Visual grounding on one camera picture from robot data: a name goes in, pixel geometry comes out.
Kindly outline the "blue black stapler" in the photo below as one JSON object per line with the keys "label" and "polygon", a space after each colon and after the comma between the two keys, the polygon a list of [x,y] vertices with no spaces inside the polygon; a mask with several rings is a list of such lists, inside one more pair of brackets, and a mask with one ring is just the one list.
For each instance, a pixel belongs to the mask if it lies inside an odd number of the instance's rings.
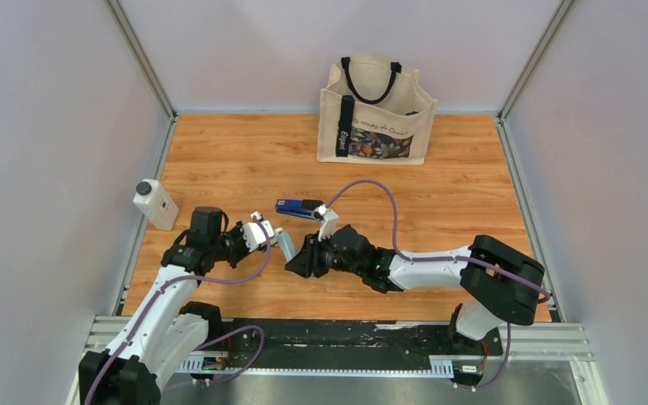
{"label": "blue black stapler", "polygon": [[316,210],[323,205],[322,200],[280,198],[275,203],[275,212],[301,219],[318,220],[321,215]]}

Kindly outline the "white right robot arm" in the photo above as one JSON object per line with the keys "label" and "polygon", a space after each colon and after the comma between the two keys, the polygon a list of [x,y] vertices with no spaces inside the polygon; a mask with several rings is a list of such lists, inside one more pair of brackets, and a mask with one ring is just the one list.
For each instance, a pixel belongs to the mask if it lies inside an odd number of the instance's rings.
{"label": "white right robot arm", "polygon": [[450,251],[406,252],[375,246],[346,225],[326,238],[308,234],[285,268],[302,278],[320,278],[331,270],[352,273],[383,294],[460,287],[472,301],[456,308],[447,340],[461,354],[503,323],[530,326],[539,300],[549,297],[542,287],[543,265],[489,235]]}

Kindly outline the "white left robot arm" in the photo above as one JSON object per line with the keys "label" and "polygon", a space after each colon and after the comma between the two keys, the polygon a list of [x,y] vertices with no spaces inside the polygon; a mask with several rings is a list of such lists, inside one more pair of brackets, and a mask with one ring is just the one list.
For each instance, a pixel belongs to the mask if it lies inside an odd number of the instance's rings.
{"label": "white left robot arm", "polygon": [[170,378],[197,347],[217,348],[219,308],[189,299],[217,262],[235,267],[254,251],[272,253],[277,234],[258,212],[225,226],[225,212],[198,207],[167,249],[152,287],[127,324],[78,365],[82,404],[158,404]]}

